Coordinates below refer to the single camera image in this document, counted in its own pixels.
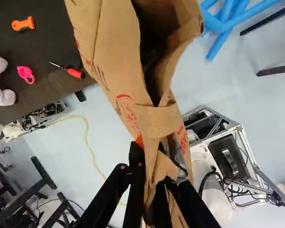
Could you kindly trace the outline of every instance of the blue plastic rod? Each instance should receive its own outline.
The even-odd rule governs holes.
[[[209,9],[211,6],[213,6],[218,0],[204,0],[202,3],[199,4],[199,6],[204,9],[207,10]]]
[[[245,11],[249,1],[250,0],[241,0],[238,6],[235,8],[235,11],[233,15],[231,16],[231,18],[235,18],[241,15]],[[218,51],[220,50],[220,48],[226,41],[227,37],[230,35],[231,31],[232,31],[232,28],[226,32],[223,32],[222,34],[218,36],[217,40],[215,41],[215,43],[213,44],[212,48],[210,49],[210,51],[208,52],[206,56],[207,60],[212,61],[214,59],[214,57],[216,56],[216,54],[218,53]]]
[[[225,22],[229,19],[229,15],[230,15],[230,12],[232,10],[233,1],[234,0],[225,0],[224,1],[221,13],[218,17],[218,19],[220,21]]]
[[[222,23],[220,20],[211,15],[208,11],[202,9],[205,24],[216,33],[225,32],[234,26],[242,23],[243,21],[255,16],[256,14],[262,12],[268,7],[278,3],[280,0],[263,0],[257,5],[245,11],[243,14],[236,16],[233,19],[228,20],[226,23]]]
[[[232,10],[234,10],[238,3],[240,2],[241,0],[233,0],[233,4],[232,4]],[[220,12],[218,12],[216,15],[214,15],[215,18],[219,18],[220,17]],[[205,25],[205,30],[204,30],[204,33],[202,34],[202,36],[206,35],[208,32],[210,31],[209,27],[207,25]]]

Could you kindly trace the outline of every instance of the chair wheel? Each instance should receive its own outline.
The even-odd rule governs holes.
[[[13,168],[12,165],[8,165],[7,167],[5,167],[8,171],[11,170]]]

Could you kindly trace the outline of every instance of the black chair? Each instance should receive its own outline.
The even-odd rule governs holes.
[[[256,30],[257,28],[260,28],[260,27],[268,24],[271,21],[274,21],[274,20],[280,18],[281,16],[284,16],[284,15],[285,15],[285,8],[274,13],[273,15],[269,16],[268,18],[265,18],[264,20],[258,22],[257,24],[241,31],[240,35],[243,36],[243,35],[251,32],[251,31]],[[278,66],[278,67],[274,67],[274,68],[264,69],[264,70],[257,72],[256,75],[257,76],[266,76],[266,75],[274,75],[274,74],[281,74],[281,73],[285,73],[285,66]]]

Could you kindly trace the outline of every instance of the yellow cable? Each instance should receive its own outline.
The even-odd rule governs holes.
[[[89,130],[89,124],[87,123],[87,121],[86,121],[85,118],[83,118],[82,116],[79,116],[79,115],[73,115],[73,116],[64,118],[64,119],[62,119],[62,120],[58,120],[58,121],[56,121],[56,122],[53,122],[50,126],[52,126],[52,125],[54,125],[54,124],[57,124],[57,123],[60,123],[60,122],[65,121],[65,120],[69,120],[69,119],[71,119],[71,118],[80,118],[80,119],[82,119],[82,120],[85,122],[85,124],[86,124],[86,125],[85,125],[85,136],[84,136],[85,146],[87,147],[87,149],[88,149],[88,150],[90,151],[90,153],[91,153],[91,156],[92,156],[92,164],[93,164],[94,168],[95,168],[95,169],[99,172],[99,174],[106,180],[105,175],[98,169],[98,167],[97,167],[97,165],[96,165],[96,163],[95,163],[95,160],[94,160],[94,153],[93,153],[91,147],[89,146],[89,144],[88,144],[88,142],[87,142],[87,132],[88,132],[88,130]]]

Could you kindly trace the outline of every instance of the aluminum frame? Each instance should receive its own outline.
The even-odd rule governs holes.
[[[217,139],[220,139],[228,134],[231,134],[231,133],[234,133],[234,134],[237,134],[239,135],[240,139],[241,139],[241,142],[244,146],[244,150],[246,152],[246,155],[248,157],[248,160],[252,166],[252,170],[254,172],[254,175],[256,177],[256,181],[257,181],[257,184],[258,186],[255,186],[253,184],[245,184],[245,183],[242,183],[242,182],[239,182],[239,181],[236,181],[236,180],[230,180],[230,179],[226,179],[226,182],[227,183],[232,183],[233,185],[236,185],[236,186],[239,186],[239,187],[242,187],[244,189],[247,189],[247,190],[252,190],[254,192],[258,192],[260,194],[263,194],[261,195],[261,198],[263,198],[264,196],[266,196],[266,194],[272,194],[273,191],[276,191],[283,203],[285,204],[285,194],[279,190],[279,188],[259,169],[257,163],[256,163],[256,160],[255,160],[255,157],[252,153],[252,150],[251,150],[251,147],[248,143],[248,140],[247,140],[247,137],[246,137],[246,133],[245,133],[245,130],[243,128],[243,126],[241,124],[239,124],[238,122],[236,121],[233,121],[227,117],[225,117],[224,115],[212,110],[211,108],[207,107],[207,106],[201,106],[201,107],[198,107],[190,112],[187,112],[186,114],[184,114],[182,117],[183,117],[183,121],[187,121],[189,120],[189,118],[198,113],[198,112],[204,112],[208,117],[211,116],[211,115],[217,115],[219,116],[220,118],[218,119],[218,122],[221,122],[222,120],[225,120],[225,122],[228,122],[228,125],[226,127],[225,130],[223,131],[220,131],[220,132],[217,132],[215,134],[213,134],[213,132],[215,131],[215,128],[218,126],[218,122],[217,124],[215,124],[215,126],[212,128],[212,130],[209,132],[209,134],[203,138],[203,139],[198,139],[198,141],[196,141],[195,143],[191,144],[190,147],[193,147],[193,146],[196,146],[196,145],[199,145],[201,143],[206,143],[206,144],[209,144],[210,142],[212,141],[215,141]],[[272,189],[272,190],[268,190],[266,188],[264,188],[264,183],[263,181]],[[258,199],[258,200],[253,200],[253,201],[249,201],[247,203],[243,203],[243,204],[237,204],[235,203],[234,201],[230,202],[231,205],[235,205],[237,209],[246,209],[246,208],[251,208],[251,207],[254,207],[254,206],[258,206],[258,205],[262,205],[262,204],[265,204],[267,202],[269,202],[270,200],[264,200],[264,199]]]

